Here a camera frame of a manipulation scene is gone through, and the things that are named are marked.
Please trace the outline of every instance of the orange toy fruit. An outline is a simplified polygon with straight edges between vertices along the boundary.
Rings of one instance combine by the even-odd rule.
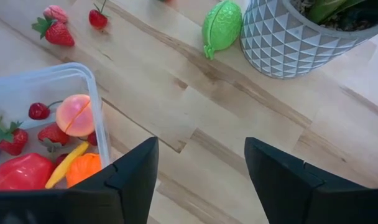
[[[99,154],[87,153],[77,157],[66,173],[67,186],[72,187],[91,177],[101,169],[101,158]]]
[[[82,137],[91,134],[95,125],[90,96],[77,94],[66,98],[57,109],[56,122],[70,136]]]

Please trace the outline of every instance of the white planter pattern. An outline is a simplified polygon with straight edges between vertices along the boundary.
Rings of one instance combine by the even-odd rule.
[[[303,17],[289,0],[251,0],[244,15],[241,45],[261,73],[274,78],[305,75],[378,34],[340,32]]]

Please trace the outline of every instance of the red toy pepper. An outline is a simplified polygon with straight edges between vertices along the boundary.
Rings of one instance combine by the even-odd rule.
[[[44,156],[30,153],[0,165],[0,190],[42,190],[55,165]]]

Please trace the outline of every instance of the potted plant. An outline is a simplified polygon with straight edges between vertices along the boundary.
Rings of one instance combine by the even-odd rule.
[[[251,0],[244,55],[261,73],[309,73],[378,34],[378,0]]]

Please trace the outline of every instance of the cherry stem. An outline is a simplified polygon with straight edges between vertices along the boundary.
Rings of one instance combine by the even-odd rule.
[[[0,129],[4,133],[7,132],[7,129],[5,128],[4,124],[2,123],[2,116],[0,116]]]
[[[100,13],[102,13],[102,11],[103,11],[103,7],[104,7],[106,1],[107,1],[107,0],[104,0],[104,1],[103,1],[103,4],[102,4],[102,8],[101,8],[101,12],[100,12]]]
[[[56,105],[57,103],[61,103],[61,102],[63,102],[63,100],[55,101],[51,103],[50,105],[48,105],[47,108],[50,108],[52,105]]]

